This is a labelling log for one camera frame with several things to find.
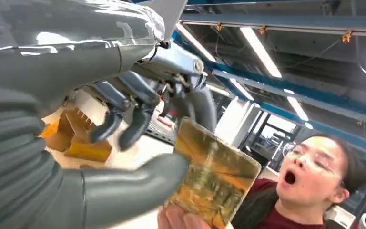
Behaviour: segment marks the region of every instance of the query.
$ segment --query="maroon shirt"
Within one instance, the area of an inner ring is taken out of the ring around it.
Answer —
[[[276,182],[269,179],[257,179],[250,189],[249,194],[265,190],[275,184]],[[280,213],[273,208],[270,214],[258,225],[257,229],[326,229],[326,227],[322,224],[304,225],[296,223],[280,215]]]

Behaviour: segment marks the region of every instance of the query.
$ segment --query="ceiling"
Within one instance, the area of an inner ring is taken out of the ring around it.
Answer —
[[[264,0],[254,4],[189,5],[183,15],[315,15],[322,17],[366,16],[366,0]],[[237,27],[184,24],[185,28],[219,63],[243,72],[271,78],[260,58]],[[366,36],[352,36],[349,43],[342,35],[254,30],[279,69],[282,80],[334,94],[339,98],[366,104]],[[223,86],[209,74],[208,81]],[[286,97],[263,88],[245,85],[253,98],[295,113]],[[331,125],[366,139],[366,120],[340,115],[308,103],[301,103],[305,113],[321,123]]]

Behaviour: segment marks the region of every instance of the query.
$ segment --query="human hand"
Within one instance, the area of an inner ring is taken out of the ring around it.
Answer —
[[[158,214],[158,229],[211,229],[211,227],[201,217],[186,213],[176,205],[169,205]]]

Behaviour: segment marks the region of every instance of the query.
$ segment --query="eyeglasses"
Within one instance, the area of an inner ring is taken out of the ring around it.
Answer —
[[[327,171],[332,173],[336,178],[339,179],[341,185],[343,187],[345,186],[341,177],[330,167],[329,161],[324,156],[320,154],[307,154],[300,146],[297,146],[293,143],[286,144],[283,147],[282,152],[284,157],[293,157],[298,159],[304,157],[305,162],[310,168],[317,172]]]

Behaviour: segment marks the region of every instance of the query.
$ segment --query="painting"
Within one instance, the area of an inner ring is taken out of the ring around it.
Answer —
[[[224,229],[261,170],[260,164],[199,124],[184,118],[175,152],[190,160],[186,179],[168,203]]]

